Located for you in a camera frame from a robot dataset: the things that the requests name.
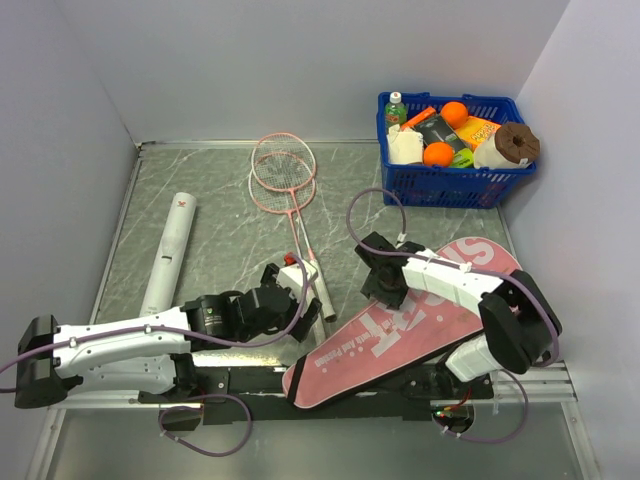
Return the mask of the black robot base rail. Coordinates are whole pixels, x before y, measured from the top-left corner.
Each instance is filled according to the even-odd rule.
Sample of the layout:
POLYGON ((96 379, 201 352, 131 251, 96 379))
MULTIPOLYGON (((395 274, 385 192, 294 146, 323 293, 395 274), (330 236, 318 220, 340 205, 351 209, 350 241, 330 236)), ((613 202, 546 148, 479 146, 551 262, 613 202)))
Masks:
POLYGON ((400 417, 429 421, 431 409, 448 401, 457 403, 469 395, 469 401, 494 397, 490 377, 485 375, 463 386, 443 366, 422 364, 389 374, 354 393, 309 410, 297 409, 282 391, 280 367, 197 367, 196 383, 190 390, 173 389, 163 394, 141 392, 142 405, 179 404, 205 394, 229 394, 248 406, 256 421, 326 420, 400 417))

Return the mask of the pink racket cover bag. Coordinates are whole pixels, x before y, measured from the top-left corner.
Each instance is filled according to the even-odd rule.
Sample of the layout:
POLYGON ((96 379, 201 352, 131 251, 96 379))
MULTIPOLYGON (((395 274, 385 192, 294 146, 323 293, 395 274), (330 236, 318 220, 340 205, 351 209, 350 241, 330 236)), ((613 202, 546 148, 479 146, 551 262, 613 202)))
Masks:
MULTIPOLYGON (((499 273, 517 266, 502 247, 485 239, 464 238, 434 253, 499 273)), ((311 409, 418 361, 448 356, 481 327, 464 308, 411 290, 399 310, 375 302, 301 357, 284 373, 283 392, 295 407, 311 409)))

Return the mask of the white shuttlecock tube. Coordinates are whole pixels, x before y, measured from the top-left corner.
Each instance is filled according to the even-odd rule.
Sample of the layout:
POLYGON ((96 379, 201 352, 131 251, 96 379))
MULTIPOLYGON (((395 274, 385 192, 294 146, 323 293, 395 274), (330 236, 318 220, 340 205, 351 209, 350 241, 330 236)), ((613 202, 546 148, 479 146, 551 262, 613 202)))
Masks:
POLYGON ((196 198, 185 192, 176 193, 172 199, 140 308, 141 317, 166 311, 172 305, 196 206, 196 198))

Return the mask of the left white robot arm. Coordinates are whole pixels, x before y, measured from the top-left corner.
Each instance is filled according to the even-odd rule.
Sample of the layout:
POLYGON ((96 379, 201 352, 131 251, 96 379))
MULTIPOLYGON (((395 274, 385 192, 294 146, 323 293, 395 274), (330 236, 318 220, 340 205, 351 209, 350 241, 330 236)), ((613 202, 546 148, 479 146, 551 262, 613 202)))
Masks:
POLYGON ((99 325, 61 325, 34 318, 17 348, 11 394, 18 409, 58 404, 71 394, 138 390, 192 398, 198 378, 192 355, 204 350, 259 348, 290 336, 303 342, 322 303, 306 261, 265 267, 246 292, 202 295, 182 306, 99 325))

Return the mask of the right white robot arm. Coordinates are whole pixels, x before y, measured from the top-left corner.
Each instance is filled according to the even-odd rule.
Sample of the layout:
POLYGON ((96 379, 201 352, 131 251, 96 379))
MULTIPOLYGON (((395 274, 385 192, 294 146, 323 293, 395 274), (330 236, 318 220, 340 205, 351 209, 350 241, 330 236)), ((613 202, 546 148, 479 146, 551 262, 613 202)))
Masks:
POLYGON ((414 242, 396 247, 377 232, 355 251, 370 269, 365 296, 397 309, 409 291, 423 291, 480 319, 481 333, 456 347, 436 375, 444 396, 458 398, 472 380, 497 370, 521 375, 556 361, 562 325, 527 272, 480 269, 414 242))

